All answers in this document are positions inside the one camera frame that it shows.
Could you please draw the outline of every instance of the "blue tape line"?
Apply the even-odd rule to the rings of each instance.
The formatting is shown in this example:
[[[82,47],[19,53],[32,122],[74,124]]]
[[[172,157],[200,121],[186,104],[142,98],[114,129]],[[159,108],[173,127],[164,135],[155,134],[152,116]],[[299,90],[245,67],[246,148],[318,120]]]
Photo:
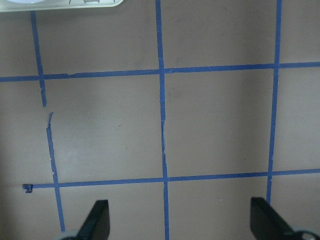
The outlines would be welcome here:
[[[276,135],[278,81],[279,81],[279,67],[280,67],[281,14],[282,14],[282,0],[277,0],[270,144],[269,144],[269,159],[268,159],[268,178],[267,178],[267,187],[266,187],[266,201],[269,204],[271,203],[275,135]]]
[[[66,188],[66,187],[117,185],[117,184],[162,183],[163,181],[164,179],[162,177],[156,177],[156,178],[104,180],[104,181],[62,182],[62,183],[59,183],[59,186],[61,188]]]
[[[299,175],[299,174],[320,174],[320,168],[303,169],[303,170],[274,171],[272,173],[273,176]]]
[[[196,67],[177,67],[166,68],[166,74],[173,73],[200,73],[200,72],[220,72],[220,71],[237,71],[237,70],[258,70],[274,69],[273,63],[267,64],[247,64],[247,65],[225,65],[225,66],[196,66]]]
[[[55,161],[54,143],[52,141],[52,132],[51,132],[51,119],[53,114],[54,114],[53,112],[49,114],[48,126],[46,128],[46,136],[48,139],[49,154],[51,158],[51,169],[52,169],[52,175],[53,175],[53,184],[54,184],[54,190],[55,190],[56,205],[58,209],[60,229],[61,229],[61,232],[64,232],[66,230],[66,227],[65,227],[64,214],[62,210],[62,202],[61,202],[61,196],[60,196],[60,190],[59,190],[59,180],[58,180],[58,173],[57,173],[57,167],[56,167],[56,161]]]
[[[168,169],[166,161],[165,145],[165,120],[166,120],[166,82],[164,50],[162,43],[162,19],[161,0],[155,0],[156,38],[159,61],[159,83],[160,83],[160,115],[161,115],[161,148],[162,148],[162,173],[163,173],[163,208],[164,208],[164,235],[165,240],[170,240],[169,228],[169,192],[168,192]]]
[[[36,20],[36,12],[30,12],[31,17],[31,25],[32,25],[32,33],[33,33],[33,43],[34,43],[34,51],[35,51],[35,58],[36,58],[36,66],[38,68],[38,75],[39,75],[39,83],[41,88],[41,99],[42,105],[45,107],[47,105],[47,98],[46,98],[46,86],[45,86],[45,79],[44,79],[44,70],[41,63],[41,56],[40,56],[40,46],[39,46],[39,35],[37,30],[37,20]]]
[[[320,61],[280,63],[281,69],[320,67]]]
[[[56,185],[54,183],[40,183],[40,184],[33,184],[34,189],[49,189],[54,188]]]
[[[26,82],[26,81],[38,81],[38,76],[2,76],[0,77],[0,83],[6,82]]]
[[[45,80],[52,79],[81,79],[81,78],[101,78],[101,77],[117,77],[117,76],[136,76],[136,75],[156,75],[159,74],[158,69],[146,70],[128,70],[128,71],[102,71],[102,72],[79,72],[75,74],[45,74]]]
[[[320,174],[320,168],[302,169],[302,170],[285,170],[273,171],[273,176],[283,175],[299,175],[299,174]],[[196,181],[196,180],[212,180],[212,179],[237,179],[237,178],[254,178],[254,177],[267,177],[268,172],[246,172],[246,173],[231,173],[231,174],[215,174],[215,175],[194,175],[194,176],[172,176],[168,177],[168,182],[181,182],[181,181]],[[78,181],[78,182],[62,182],[58,186],[60,188],[67,187],[84,187],[84,186],[101,186],[101,185],[117,185],[117,184],[142,184],[142,183],[162,183],[163,177],[155,178],[137,178],[137,179],[119,179],[119,180],[102,180],[102,181]],[[34,189],[47,189],[54,188],[54,183],[33,184]]]
[[[173,176],[173,177],[169,177],[169,182],[212,180],[212,179],[237,179],[237,178],[266,177],[266,176],[268,176],[267,172],[246,172],[246,173],[196,175],[196,176]]]

